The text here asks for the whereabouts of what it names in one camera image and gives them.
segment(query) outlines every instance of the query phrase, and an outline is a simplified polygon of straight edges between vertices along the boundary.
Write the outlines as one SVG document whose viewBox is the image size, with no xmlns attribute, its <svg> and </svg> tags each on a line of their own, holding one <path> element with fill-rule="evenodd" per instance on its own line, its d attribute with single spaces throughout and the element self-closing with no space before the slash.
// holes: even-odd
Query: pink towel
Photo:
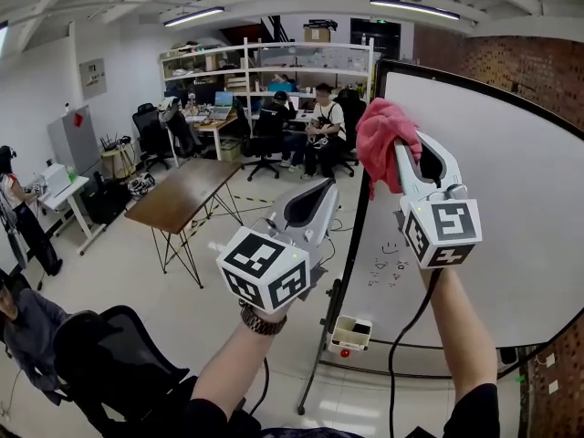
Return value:
<svg viewBox="0 0 584 438">
<path fill-rule="evenodd" d="M 357 154 L 371 177 L 370 198 L 373 185 L 383 180 L 390 192 L 401 193 L 399 169 L 393 142 L 401 138 L 412 150 L 416 163 L 422 157 L 422 144 L 416 126 L 402 109 L 388 100 L 377 98 L 365 110 L 357 124 Z"/>
</svg>

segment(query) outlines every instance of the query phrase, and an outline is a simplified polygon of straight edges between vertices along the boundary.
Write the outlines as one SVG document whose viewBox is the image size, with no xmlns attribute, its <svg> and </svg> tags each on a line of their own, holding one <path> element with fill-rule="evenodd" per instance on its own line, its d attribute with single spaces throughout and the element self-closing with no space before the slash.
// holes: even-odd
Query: watch strap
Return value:
<svg viewBox="0 0 584 438">
<path fill-rule="evenodd" d="M 241 319 L 248 328 L 263 336 L 275 336 L 287 322 L 287 317 L 284 317 L 279 323 L 268 323 L 254 313 L 254 308 L 251 305 L 245 305 L 244 309 L 241 310 Z"/>
</svg>

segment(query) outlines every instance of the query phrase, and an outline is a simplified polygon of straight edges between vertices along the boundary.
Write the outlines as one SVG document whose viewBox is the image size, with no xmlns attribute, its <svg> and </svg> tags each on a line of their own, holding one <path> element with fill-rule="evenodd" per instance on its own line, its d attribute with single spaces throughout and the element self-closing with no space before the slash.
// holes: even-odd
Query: red brick wall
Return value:
<svg viewBox="0 0 584 438">
<path fill-rule="evenodd" d="M 414 58 L 517 94 L 584 130 L 584 44 L 544 37 L 468 37 L 416 25 Z"/>
</svg>

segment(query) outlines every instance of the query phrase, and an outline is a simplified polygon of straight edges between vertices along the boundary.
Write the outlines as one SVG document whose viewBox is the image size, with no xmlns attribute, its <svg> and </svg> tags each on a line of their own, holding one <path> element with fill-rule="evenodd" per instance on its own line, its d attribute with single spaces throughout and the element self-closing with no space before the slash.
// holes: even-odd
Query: tiled floor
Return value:
<svg viewBox="0 0 584 438">
<path fill-rule="evenodd" d="M 280 180 L 260 172 L 252 182 L 239 172 L 230 182 L 233 194 L 274 199 L 299 183 L 299 173 L 282 172 Z M 358 177 L 338 173 L 342 209 L 338 218 L 345 228 L 353 225 L 360 186 Z M 237 200 L 240 210 L 261 206 Z M 262 210 L 243 213 L 251 226 Z M 53 242 L 65 264 L 58 277 L 46 278 L 43 294 L 68 312 L 81 309 L 102 311 L 113 305 L 128 305 L 143 319 L 154 342 L 173 363 L 199 372 L 223 345 L 238 321 L 236 300 L 229 295 L 220 277 L 215 258 L 217 248 L 226 245 L 238 228 L 230 216 L 216 216 L 191 240 L 191 247 L 204 289 L 199 289 L 178 261 L 165 276 L 156 256 L 151 230 L 123 216 L 111 225 L 83 257 L 76 247 L 82 233 L 71 225 Z M 329 272 L 306 302 L 291 309 L 286 329 L 277 337 L 268 360 L 270 389 L 256 417 L 265 427 L 334 427 L 365 437 L 388 436 L 389 379 L 377 375 L 318 369 L 308 396 L 306 415 L 296 414 L 297 403 L 310 373 L 320 336 L 319 320 L 325 316 L 329 298 L 326 291 L 344 268 L 351 232 L 334 233 L 335 257 L 326 264 Z M 329 243 L 323 254 L 332 254 Z M 35 284 L 41 271 L 35 261 L 26 275 Z M 7 405 L 17 372 L 13 361 L 0 355 L 0 399 Z M 260 371 L 250 392 L 254 404 L 264 385 Z M 454 406 L 449 381 L 398 381 L 395 409 L 396 436 L 404 437 L 416 426 L 441 436 Z M 503 437 L 515 437 L 518 428 L 518 386 L 501 385 Z M 9 422 L 4 423 L 22 438 L 90 438 L 99 434 L 71 404 L 57 408 L 36 391 L 22 374 L 14 391 Z"/>
</svg>

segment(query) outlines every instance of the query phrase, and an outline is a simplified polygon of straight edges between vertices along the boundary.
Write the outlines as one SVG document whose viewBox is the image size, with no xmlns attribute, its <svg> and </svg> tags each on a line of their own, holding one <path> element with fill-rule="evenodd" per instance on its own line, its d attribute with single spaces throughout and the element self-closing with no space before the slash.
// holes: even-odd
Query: computer monitor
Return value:
<svg viewBox="0 0 584 438">
<path fill-rule="evenodd" d="M 290 101 L 292 102 L 294 109 L 298 110 L 300 106 L 300 98 L 298 96 L 290 96 Z"/>
<path fill-rule="evenodd" d="M 234 93 L 232 91 L 215 92 L 216 107 L 232 107 L 234 105 Z"/>
</svg>

